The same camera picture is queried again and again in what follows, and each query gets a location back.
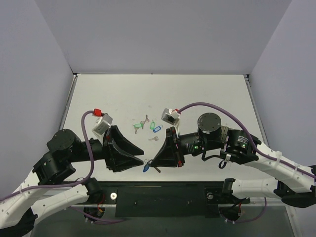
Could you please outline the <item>solid blue key tag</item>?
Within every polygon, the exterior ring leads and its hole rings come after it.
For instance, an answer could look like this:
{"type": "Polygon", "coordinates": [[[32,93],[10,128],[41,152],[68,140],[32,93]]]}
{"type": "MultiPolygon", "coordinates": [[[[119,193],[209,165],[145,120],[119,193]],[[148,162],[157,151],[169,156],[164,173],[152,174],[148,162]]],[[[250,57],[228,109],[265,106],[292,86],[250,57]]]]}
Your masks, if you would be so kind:
{"type": "Polygon", "coordinates": [[[150,168],[150,166],[149,166],[148,164],[146,164],[146,165],[144,166],[144,168],[143,168],[143,172],[148,171],[149,168],[150,168]]]}

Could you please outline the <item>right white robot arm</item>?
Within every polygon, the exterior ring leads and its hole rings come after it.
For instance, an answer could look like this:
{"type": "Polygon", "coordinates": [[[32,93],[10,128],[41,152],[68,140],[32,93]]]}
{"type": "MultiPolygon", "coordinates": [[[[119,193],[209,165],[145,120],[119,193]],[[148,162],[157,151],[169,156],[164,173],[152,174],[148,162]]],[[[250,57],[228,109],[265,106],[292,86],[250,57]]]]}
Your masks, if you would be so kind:
{"type": "Polygon", "coordinates": [[[295,163],[281,152],[271,150],[257,137],[223,126],[217,114],[202,114],[195,133],[180,135],[177,127],[168,128],[164,144],[149,166],[181,167],[186,155],[201,155],[203,161],[219,158],[220,169],[228,163],[236,163],[269,175],[266,179],[225,179],[220,196],[226,202],[258,197],[276,198],[298,208],[316,203],[315,166],[295,163]]]}

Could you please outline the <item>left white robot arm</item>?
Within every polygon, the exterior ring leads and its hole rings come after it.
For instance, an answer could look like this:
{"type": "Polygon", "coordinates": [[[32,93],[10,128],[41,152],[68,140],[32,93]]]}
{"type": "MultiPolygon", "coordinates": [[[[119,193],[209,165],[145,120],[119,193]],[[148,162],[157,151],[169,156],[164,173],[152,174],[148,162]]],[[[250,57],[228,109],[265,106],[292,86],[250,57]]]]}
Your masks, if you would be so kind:
{"type": "Polygon", "coordinates": [[[21,186],[0,200],[2,237],[22,237],[42,219],[69,206],[104,201],[105,194],[92,177],[94,161],[103,159],[112,172],[143,165],[138,157],[144,151],[116,125],[106,129],[101,140],[81,141],[71,130],[59,130],[47,147],[21,186]]]}

